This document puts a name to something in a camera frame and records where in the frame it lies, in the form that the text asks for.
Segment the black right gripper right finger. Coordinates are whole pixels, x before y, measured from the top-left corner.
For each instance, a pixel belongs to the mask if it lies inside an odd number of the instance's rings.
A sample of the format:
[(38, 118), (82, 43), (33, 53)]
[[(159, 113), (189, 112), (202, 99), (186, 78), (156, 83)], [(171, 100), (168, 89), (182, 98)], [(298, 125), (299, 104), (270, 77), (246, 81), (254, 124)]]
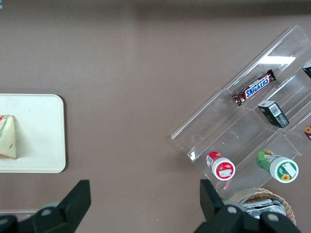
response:
[(235, 204), (224, 204), (210, 180), (200, 181), (200, 205), (205, 217), (196, 233), (260, 233), (259, 220)]

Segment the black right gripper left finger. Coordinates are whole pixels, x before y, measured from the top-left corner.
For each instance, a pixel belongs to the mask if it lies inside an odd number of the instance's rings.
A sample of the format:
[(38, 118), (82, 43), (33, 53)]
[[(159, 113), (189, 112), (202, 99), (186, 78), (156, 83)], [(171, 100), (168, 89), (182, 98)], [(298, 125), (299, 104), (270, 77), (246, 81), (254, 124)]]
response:
[(73, 233), (91, 205), (90, 182), (80, 180), (55, 207), (45, 207), (19, 222), (19, 233)]

